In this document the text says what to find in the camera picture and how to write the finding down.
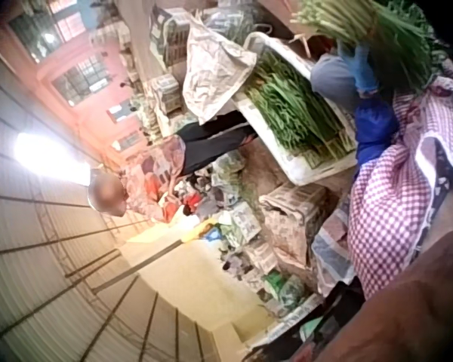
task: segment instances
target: yellow object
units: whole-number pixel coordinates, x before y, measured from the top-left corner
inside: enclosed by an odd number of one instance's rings
[[[197,240],[200,234],[210,225],[213,226],[217,223],[217,220],[211,217],[210,219],[205,220],[198,226],[196,226],[191,232],[186,233],[181,241],[184,243],[189,243],[190,241]]]

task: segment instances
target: floral shirt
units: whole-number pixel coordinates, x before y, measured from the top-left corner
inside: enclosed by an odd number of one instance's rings
[[[170,222],[179,208],[179,201],[162,196],[168,191],[171,179],[181,174],[185,145],[173,135],[162,143],[141,152],[124,169],[121,181],[128,192],[128,209],[159,222]]]

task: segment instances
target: pink building wall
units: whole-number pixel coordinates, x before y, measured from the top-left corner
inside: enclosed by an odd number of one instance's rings
[[[129,87],[119,87],[128,77],[119,58],[119,43],[111,41],[100,47],[92,47],[89,34],[84,32],[36,63],[8,25],[10,20],[22,12],[18,1],[9,1],[4,6],[0,16],[0,54],[25,86],[85,142],[116,164],[124,164],[126,158],[146,147],[145,139],[123,152],[117,152],[111,147],[112,142],[126,137],[140,126],[136,115],[129,115],[115,123],[106,113],[107,109],[132,95]],[[112,81],[103,90],[71,107],[52,85],[52,81],[77,63],[103,52],[107,53],[103,61]]]

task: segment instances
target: black pants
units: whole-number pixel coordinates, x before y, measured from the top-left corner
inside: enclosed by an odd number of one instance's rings
[[[234,111],[219,115],[216,121],[210,121],[202,126],[198,123],[187,124],[176,132],[186,145],[181,176],[201,170],[221,155],[240,147],[247,136],[255,134],[254,129],[251,126],[229,129],[246,121],[240,112]]]

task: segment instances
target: hand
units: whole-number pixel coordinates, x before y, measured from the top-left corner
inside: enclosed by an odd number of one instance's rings
[[[369,45],[367,43],[358,44],[354,56],[351,57],[347,54],[344,43],[337,40],[337,51],[354,76],[358,91],[362,93],[371,93],[378,90],[378,80],[368,63]]]

